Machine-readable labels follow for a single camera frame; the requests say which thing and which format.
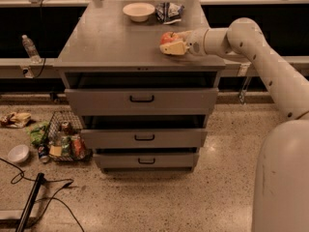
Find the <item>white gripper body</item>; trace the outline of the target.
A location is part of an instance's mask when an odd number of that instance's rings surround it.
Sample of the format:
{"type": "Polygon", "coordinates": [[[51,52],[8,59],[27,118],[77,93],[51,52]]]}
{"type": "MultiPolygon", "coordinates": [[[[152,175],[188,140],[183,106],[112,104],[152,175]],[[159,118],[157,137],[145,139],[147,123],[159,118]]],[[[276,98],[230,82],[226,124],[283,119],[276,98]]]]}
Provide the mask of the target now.
{"type": "Polygon", "coordinates": [[[205,56],[205,36],[208,32],[207,28],[199,28],[189,33],[186,38],[188,52],[196,56],[205,56]]]}

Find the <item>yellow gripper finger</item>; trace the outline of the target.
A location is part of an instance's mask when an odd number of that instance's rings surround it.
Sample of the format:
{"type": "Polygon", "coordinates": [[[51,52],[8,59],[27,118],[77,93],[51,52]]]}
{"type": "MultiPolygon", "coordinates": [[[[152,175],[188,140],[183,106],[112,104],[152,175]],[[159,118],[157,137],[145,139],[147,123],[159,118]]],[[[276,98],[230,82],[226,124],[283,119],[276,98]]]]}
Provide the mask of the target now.
{"type": "Polygon", "coordinates": [[[184,41],[173,41],[170,43],[164,43],[159,48],[163,54],[177,56],[185,55],[188,50],[188,46],[184,41]]]}
{"type": "Polygon", "coordinates": [[[178,40],[186,42],[188,37],[191,35],[192,31],[182,31],[182,32],[177,32],[176,36],[178,40]]]}

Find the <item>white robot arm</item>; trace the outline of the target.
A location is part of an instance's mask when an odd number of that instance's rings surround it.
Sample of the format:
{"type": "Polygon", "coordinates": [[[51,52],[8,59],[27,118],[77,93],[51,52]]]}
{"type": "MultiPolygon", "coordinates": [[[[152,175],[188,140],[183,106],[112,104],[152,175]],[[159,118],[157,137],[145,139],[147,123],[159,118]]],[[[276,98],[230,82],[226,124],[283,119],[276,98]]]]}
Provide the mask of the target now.
{"type": "Polygon", "coordinates": [[[216,55],[250,62],[287,121],[264,140],[257,159],[252,232],[309,232],[309,81],[267,43],[252,19],[160,40],[166,55],[216,55]]]}

